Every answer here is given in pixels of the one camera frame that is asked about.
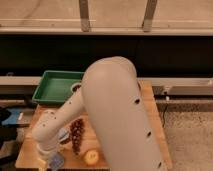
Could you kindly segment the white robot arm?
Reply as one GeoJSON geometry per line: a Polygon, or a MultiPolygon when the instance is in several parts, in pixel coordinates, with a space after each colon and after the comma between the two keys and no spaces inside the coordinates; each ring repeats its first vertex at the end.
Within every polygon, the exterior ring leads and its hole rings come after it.
{"type": "Polygon", "coordinates": [[[134,64],[108,57],[91,64],[81,87],[53,114],[43,114],[32,129],[41,156],[58,152],[59,130],[87,113],[110,171],[165,171],[137,81],[134,64]]]}

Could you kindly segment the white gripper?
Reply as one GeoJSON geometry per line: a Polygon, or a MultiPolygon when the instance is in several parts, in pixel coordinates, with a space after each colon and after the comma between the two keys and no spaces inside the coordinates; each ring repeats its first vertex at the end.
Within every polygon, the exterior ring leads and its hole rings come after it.
{"type": "Polygon", "coordinates": [[[38,156],[43,160],[49,160],[52,158],[58,151],[57,148],[54,149],[44,149],[39,144],[36,145],[38,156]]]}

